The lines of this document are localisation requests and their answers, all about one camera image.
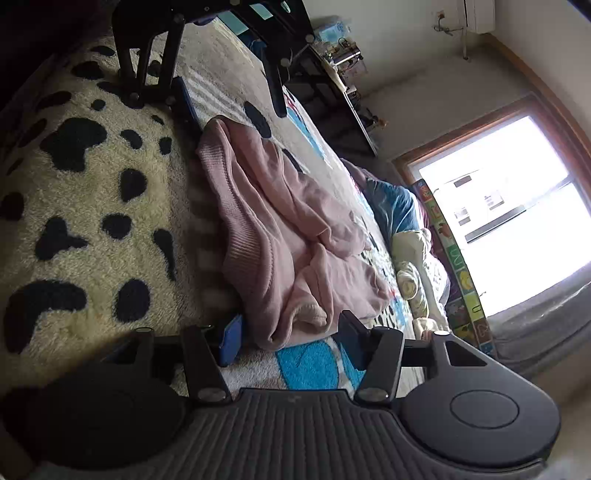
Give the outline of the colourful alphabet bed bumper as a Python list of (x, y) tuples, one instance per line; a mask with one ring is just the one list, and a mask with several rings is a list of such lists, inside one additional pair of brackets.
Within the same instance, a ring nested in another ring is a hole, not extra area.
[(480, 297), (443, 210), (424, 180), (415, 182), (412, 189), (429, 217), (433, 235), (432, 250), (446, 267), (451, 282), (450, 294), (445, 304), (449, 325), (456, 336), (496, 358), (496, 346)]

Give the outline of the rolled cream baby garment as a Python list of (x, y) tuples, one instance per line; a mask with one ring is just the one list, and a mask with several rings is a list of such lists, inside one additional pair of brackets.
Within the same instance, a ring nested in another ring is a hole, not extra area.
[(396, 264), (396, 276), (402, 297), (410, 305), (414, 318), (428, 318), (430, 309), (417, 268), (408, 261)]

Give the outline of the blue packet on desk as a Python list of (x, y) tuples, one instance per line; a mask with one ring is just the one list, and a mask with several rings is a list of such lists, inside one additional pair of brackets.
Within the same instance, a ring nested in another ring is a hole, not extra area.
[(323, 43), (338, 43), (342, 38), (349, 36), (351, 28), (349, 21), (339, 16), (318, 17), (312, 20), (315, 39)]

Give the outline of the pink sweatshirt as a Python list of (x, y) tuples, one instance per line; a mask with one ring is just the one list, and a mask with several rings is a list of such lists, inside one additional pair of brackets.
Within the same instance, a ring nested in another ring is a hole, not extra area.
[(217, 116), (197, 156), (228, 229), (223, 274), (259, 348), (331, 336), (345, 310), (366, 320), (386, 309), (392, 290), (361, 258), (370, 244), (353, 211), (298, 172), (276, 143)]

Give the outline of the Mickey Mouse bed blanket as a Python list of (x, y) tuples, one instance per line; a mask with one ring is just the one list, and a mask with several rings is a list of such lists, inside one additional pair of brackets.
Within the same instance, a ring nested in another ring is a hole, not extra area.
[[(43, 386), (138, 327), (175, 335), (184, 324), (220, 325), (242, 313), (222, 275), (224, 224), (191, 141), (216, 115), (253, 126), (260, 114), (280, 152), (355, 213), (373, 244), (361, 258), (393, 297), (366, 324), (414, 337), (358, 185), (294, 87), (283, 88), (287, 118), (276, 116), (262, 62), (228, 27), (190, 25), (181, 40), (175, 73), (197, 128), (184, 130), (166, 106), (126, 105), (118, 70), (110, 32), (88, 41), (36, 88), (27, 128), (2, 158), (1, 394)], [(352, 394), (362, 376), (332, 338), (277, 353), (242, 348), (222, 369), (232, 394)]]

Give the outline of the cream floral duvet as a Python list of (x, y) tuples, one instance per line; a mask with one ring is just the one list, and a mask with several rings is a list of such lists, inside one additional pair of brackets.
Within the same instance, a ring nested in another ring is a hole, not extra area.
[(419, 271), (427, 296), (430, 316), (413, 317), (417, 337), (427, 331), (451, 331), (445, 310), (451, 283), (443, 263), (431, 252), (432, 246), (432, 235), (427, 228), (397, 233), (392, 237), (394, 269), (400, 261), (411, 262)]

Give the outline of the blue pillow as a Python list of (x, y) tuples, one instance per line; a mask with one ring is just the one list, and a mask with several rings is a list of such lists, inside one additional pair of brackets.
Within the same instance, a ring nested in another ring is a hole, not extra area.
[(423, 227), (417, 211), (416, 196), (404, 186), (367, 179), (363, 193), (374, 211), (385, 240), (391, 240), (394, 234)]

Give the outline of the wall air conditioner unit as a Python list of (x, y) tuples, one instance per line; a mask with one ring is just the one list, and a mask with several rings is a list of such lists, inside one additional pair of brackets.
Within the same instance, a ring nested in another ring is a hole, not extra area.
[(494, 0), (459, 0), (460, 18), (467, 29), (475, 34), (487, 34), (496, 27), (496, 2)]

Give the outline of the dark side desk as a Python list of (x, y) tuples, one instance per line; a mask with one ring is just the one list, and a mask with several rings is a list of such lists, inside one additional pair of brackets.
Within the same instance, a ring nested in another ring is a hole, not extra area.
[(287, 90), (303, 105), (322, 137), (339, 156), (375, 159), (377, 148), (331, 65), (308, 47), (290, 67)]

